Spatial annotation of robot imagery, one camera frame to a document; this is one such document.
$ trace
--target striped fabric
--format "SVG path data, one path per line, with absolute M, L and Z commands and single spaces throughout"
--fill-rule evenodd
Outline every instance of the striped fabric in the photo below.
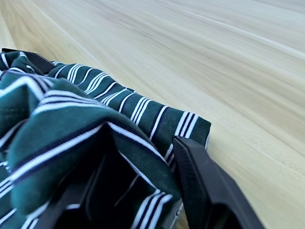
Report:
M 22 52 L 0 56 L 0 228 L 34 228 L 72 166 L 104 153 L 105 131 L 121 174 L 113 227 L 159 228 L 180 198 L 172 136 L 206 145 L 211 124 L 143 97 L 101 70 L 53 63 L 43 75 Z

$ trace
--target wood grain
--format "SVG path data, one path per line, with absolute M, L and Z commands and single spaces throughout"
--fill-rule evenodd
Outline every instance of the wood grain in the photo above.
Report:
M 208 119 L 209 154 L 266 228 L 305 228 L 303 0 L 1 0 L 0 28 L 2 47 Z

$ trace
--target navy stripe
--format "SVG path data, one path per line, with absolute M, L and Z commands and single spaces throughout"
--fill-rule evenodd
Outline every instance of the navy stripe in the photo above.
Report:
M 35 77 L 33 77 L 33 76 L 31 76 L 31 75 L 27 75 L 28 77 L 30 77 L 33 81 L 35 81 L 36 82 L 36 84 L 39 86 L 39 88 L 41 89 L 41 91 L 45 94 L 47 91 L 45 91 L 44 89 L 43 89 L 43 87 L 41 86 L 41 84 L 38 82 L 38 80 L 37 79 L 35 79 Z
M 146 226 L 145 226 L 145 229 L 148 229 L 148 228 L 149 228 L 149 226 L 150 226 L 150 224 L 151 224 L 151 221 L 152 221 L 152 218 L 153 218 L 153 216 L 154 216 L 154 214 L 155 214 L 155 212 L 156 212 L 156 209 L 157 209 L 157 207 L 159 206 L 161 199 L 162 199 L 163 197 L 165 197 L 165 196 L 166 196 L 165 193 L 162 194 L 161 196 L 159 196 L 157 202 L 155 203 L 155 205 L 154 205 L 154 207 L 153 207 L 152 213 L 151 213 L 151 215 L 149 216 L 149 219 L 148 219 L 148 222 L 147 222 L 147 224 L 146 224 Z
M 136 110 L 136 112 L 135 112 L 135 116 L 133 117 L 133 122 L 135 122 L 136 120 L 137 120 L 137 118 L 138 118 L 138 116 L 140 115 L 140 113 L 141 113 L 141 110 L 143 109 L 143 107 L 141 107 L 147 100 L 149 100 L 149 98 L 145 98 L 145 99 L 143 99 L 142 101 L 141 101 L 141 103 L 140 103 L 140 105 L 139 105 L 139 108 L 138 108 L 138 110 Z
M 89 102 L 89 101 L 73 101 L 73 100 L 46 102 L 46 103 L 41 104 L 40 106 L 44 106 L 47 104 L 62 104 L 62 103 L 92 104 L 92 105 L 100 105 L 102 107 L 102 105 L 96 101 Z
M 137 225 L 137 227 L 136 227 L 135 229 L 139 229 L 139 228 L 140 228 L 140 226 L 141 226 L 141 224 L 142 224 L 142 221 L 143 221 L 143 219 L 144 219 L 144 217 L 145 217 L 145 215 L 146 215 L 146 213 L 147 213 L 147 211 L 148 211 L 148 208 L 149 208 L 149 206 L 150 206 L 152 200 L 153 200 L 153 199 L 155 198 L 155 196 L 157 196 L 157 195 L 159 195 L 159 193 L 156 194 L 156 195 L 153 195 L 153 196 L 149 199 L 149 201 L 147 202 L 147 205 L 146 205 L 146 207 L 145 207 L 145 209 L 144 209 L 144 212 L 142 213 L 142 216 L 141 216 L 141 218 L 140 218 L 140 221 L 139 221 L 139 223 L 138 223 L 138 225 Z
M 181 132 L 182 132 L 182 130 L 183 130 L 183 127 L 184 127 L 184 125 L 185 125 L 185 123 L 186 123 L 186 120 L 187 120 L 187 118 L 188 118 L 189 115 L 190 115 L 190 113 L 188 112 L 188 113 L 187 113 L 187 116 L 185 117 L 185 119 L 184 119 L 184 121 L 183 121 L 183 123 L 182 123 L 182 126 L 181 126 L 181 129 L 180 129 L 179 133 L 178 133 L 178 136 L 180 136 L 180 134 L 181 134 Z
M 192 115 L 192 117 L 191 117 L 191 119 L 190 119 L 190 121 L 189 121 L 189 124 L 187 125 L 187 127 L 186 127 L 186 129 L 185 129 L 185 133 L 184 133 L 183 137 L 186 135 L 188 129 L 190 128 L 190 125 L 191 125 L 192 120 L 194 119 L 194 117 L 195 117 L 195 114 Z
M 96 128 L 97 126 L 99 126 L 101 124 L 101 121 L 96 121 L 92 124 L 87 125 L 86 127 L 83 127 L 67 136 L 61 137 L 60 139 L 47 144 L 46 146 L 44 146 L 43 148 L 39 149 L 38 151 L 36 151 L 35 153 L 28 155 L 27 157 L 25 157 L 24 159 L 22 159 L 20 162 L 18 162 L 14 168 L 12 168 L 11 172 L 14 173 L 18 168 L 20 168 L 22 165 L 24 165 L 25 163 L 31 161 L 32 159 L 36 158 L 37 156 L 51 150 L 54 149 L 57 146 L 60 146 L 61 144 L 64 144 L 68 141 L 70 141 L 71 139 L 74 139 L 76 137 L 78 137 L 79 135 L 82 135 L 83 133 L 86 133 L 88 131 L 91 131 L 92 129 Z

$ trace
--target shirt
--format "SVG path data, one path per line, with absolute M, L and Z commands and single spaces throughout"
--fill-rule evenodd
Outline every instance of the shirt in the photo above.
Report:
M 181 198 L 172 137 L 206 145 L 211 123 L 99 69 L 53 64 L 43 75 L 23 52 L 0 57 L 0 228 L 33 228 L 73 165 L 105 153 L 105 133 L 117 149 L 113 166 L 120 174 L 113 227 L 159 228 Z

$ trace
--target green striped cloth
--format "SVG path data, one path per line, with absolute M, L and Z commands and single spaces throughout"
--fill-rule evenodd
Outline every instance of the green striped cloth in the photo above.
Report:
M 115 143 L 113 166 L 122 176 L 113 193 L 113 227 L 159 228 L 180 199 L 172 136 L 206 145 L 211 124 L 143 97 L 101 70 L 53 64 L 43 75 L 23 52 L 0 57 L 0 228 L 34 228 L 72 166 L 105 153 L 104 131 Z

